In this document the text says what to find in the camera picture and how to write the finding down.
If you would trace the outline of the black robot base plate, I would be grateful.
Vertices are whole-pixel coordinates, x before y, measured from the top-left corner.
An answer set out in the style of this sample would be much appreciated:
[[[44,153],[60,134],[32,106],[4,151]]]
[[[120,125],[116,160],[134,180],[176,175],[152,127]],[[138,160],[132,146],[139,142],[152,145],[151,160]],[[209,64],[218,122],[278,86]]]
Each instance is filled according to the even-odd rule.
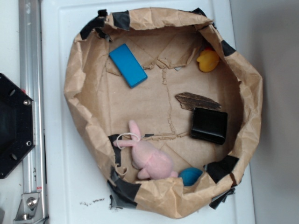
[[[0,178],[7,178],[34,146],[33,100],[1,73]]]

